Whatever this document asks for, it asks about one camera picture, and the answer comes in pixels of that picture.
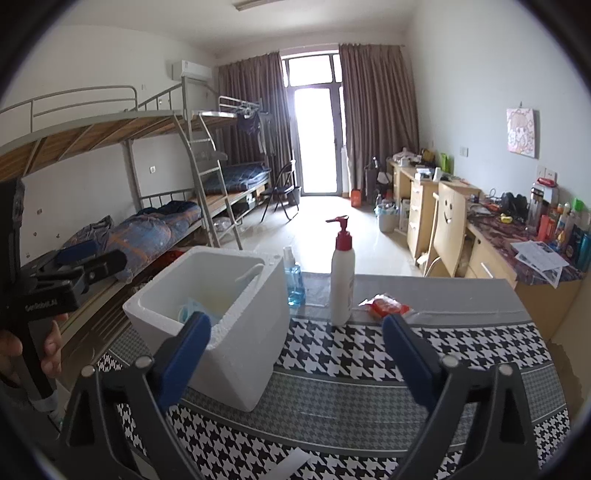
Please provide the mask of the person's left hand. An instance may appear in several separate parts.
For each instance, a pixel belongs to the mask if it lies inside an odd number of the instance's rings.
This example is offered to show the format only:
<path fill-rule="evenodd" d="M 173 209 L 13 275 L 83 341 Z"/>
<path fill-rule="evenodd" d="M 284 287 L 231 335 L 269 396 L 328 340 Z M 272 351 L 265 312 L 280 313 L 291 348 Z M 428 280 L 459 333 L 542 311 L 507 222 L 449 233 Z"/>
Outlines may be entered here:
<path fill-rule="evenodd" d="M 41 359 L 41 368 L 48 378 L 57 378 L 62 372 L 61 350 L 63 340 L 60 333 L 60 324 L 67 320 L 68 314 L 56 316 L 52 321 L 52 329 L 44 341 L 44 356 Z M 13 365 L 13 358 L 22 354 L 22 344 L 12 333 L 1 332 L 1 374 L 11 382 L 20 385 L 20 377 Z"/>

